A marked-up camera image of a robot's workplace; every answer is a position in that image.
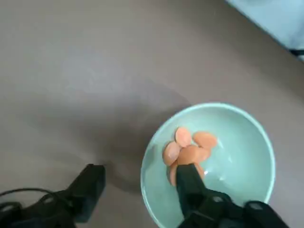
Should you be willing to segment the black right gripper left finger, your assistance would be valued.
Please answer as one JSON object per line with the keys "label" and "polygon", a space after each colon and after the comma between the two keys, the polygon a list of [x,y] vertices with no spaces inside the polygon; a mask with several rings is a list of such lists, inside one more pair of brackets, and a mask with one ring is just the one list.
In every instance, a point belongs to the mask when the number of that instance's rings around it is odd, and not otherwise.
{"label": "black right gripper left finger", "polygon": [[74,228],[77,223],[86,223],[91,218],[105,184],[105,167],[88,164],[65,190],[20,188],[2,192],[0,194],[2,197],[26,191],[41,192],[44,196],[28,207],[23,207],[18,201],[1,203],[0,226],[2,228]]}

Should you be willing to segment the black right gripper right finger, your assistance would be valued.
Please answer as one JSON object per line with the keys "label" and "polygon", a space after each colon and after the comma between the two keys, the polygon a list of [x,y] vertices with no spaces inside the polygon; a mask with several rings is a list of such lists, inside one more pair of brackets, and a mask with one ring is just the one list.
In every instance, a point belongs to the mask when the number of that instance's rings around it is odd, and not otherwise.
{"label": "black right gripper right finger", "polygon": [[177,167],[177,192],[180,228],[288,228],[268,204],[251,200],[240,207],[229,195],[206,188],[194,164]]}

